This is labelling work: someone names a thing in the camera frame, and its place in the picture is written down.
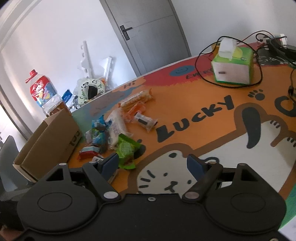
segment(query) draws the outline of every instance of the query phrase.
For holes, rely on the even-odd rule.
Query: orange desk mat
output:
[[[120,170],[112,186],[122,194],[183,194],[196,182],[186,165],[186,157],[192,153],[202,160],[217,160],[224,167],[245,162],[286,199],[296,183],[296,105],[287,94],[291,68],[282,59],[263,54],[260,85],[227,89],[202,80],[195,60],[130,81],[73,113],[85,133],[92,120],[102,114],[107,117],[122,99],[152,89],[154,99],[147,102],[144,114],[158,119],[158,124],[150,133],[137,124],[127,124],[144,152],[136,159],[136,169]],[[199,72],[214,81],[210,60],[211,56],[202,56],[197,64]],[[256,64],[253,82],[259,79]],[[90,160],[77,160],[82,147],[83,141],[69,167]]]

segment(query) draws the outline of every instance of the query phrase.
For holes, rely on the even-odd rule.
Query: white wall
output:
[[[0,84],[9,81],[14,86],[37,124],[45,116],[25,84],[29,72],[35,69],[48,76],[60,95],[68,88],[73,91],[83,77],[77,69],[83,40],[87,41],[94,72],[101,59],[114,59],[113,86],[136,77],[99,0],[42,0],[1,51],[8,79],[1,78]]]
[[[285,33],[296,45],[293,0],[172,0],[192,55],[222,35],[244,39],[252,32]]]

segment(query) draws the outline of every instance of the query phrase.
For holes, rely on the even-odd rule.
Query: tissue box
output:
[[[238,47],[240,58],[222,58],[219,54],[212,61],[212,68],[217,82],[248,85],[253,76],[253,51],[247,47]]]

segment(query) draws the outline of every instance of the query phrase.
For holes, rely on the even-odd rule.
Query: cardboard box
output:
[[[250,48],[238,47],[232,59],[215,56],[212,69],[217,82],[248,85],[253,76],[253,51]]]
[[[25,178],[36,182],[59,163],[67,162],[82,133],[66,110],[46,118],[13,162]]]

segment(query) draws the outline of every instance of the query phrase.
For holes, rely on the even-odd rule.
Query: door handle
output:
[[[125,28],[123,25],[120,26],[120,29],[123,33],[123,36],[125,37],[126,40],[130,40],[130,37],[128,36],[128,33],[126,31],[131,30],[132,27],[130,28]]]

